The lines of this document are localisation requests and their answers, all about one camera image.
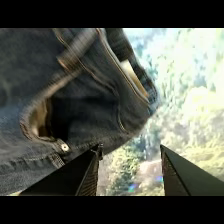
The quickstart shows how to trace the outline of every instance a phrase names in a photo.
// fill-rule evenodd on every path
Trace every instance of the clothing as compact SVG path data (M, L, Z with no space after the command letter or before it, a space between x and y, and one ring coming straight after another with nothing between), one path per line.
M0 195L26 189L96 144L110 153L158 107L120 28L2 29L0 63Z

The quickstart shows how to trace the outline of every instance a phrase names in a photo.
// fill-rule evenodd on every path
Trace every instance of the denim fabric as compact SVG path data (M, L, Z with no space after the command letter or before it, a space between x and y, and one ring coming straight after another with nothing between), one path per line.
M145 73L148 98L122 70L128 59L144 72L127 43L116 28L0 30L0 195L24 190L91 146L102 143L107 154L140 132L158 95ZM38 137L30 118L45 100L52 136Z

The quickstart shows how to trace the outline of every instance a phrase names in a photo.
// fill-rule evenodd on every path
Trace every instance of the button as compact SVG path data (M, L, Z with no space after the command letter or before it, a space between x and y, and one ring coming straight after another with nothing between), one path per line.
M64 152L67 152L69 150L69 147L67 144L62 144L61 145L61 149L64 151Z

